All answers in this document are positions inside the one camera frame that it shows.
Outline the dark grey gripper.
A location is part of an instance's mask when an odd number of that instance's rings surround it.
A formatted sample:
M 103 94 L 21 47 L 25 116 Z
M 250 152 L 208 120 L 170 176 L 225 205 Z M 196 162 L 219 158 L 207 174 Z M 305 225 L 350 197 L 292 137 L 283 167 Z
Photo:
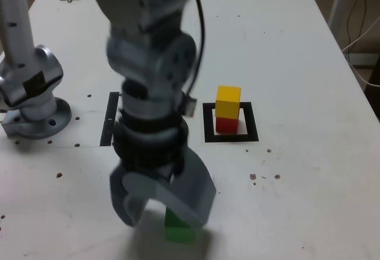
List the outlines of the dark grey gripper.
M 119 218 L 135 227 L 148 200 L 161 202 L 190 227 L 204 226 L 216 187 L 200 157 L 187 148 L 184 159 L 164 165 L 121 161 L 110 175 L 110 196 Z

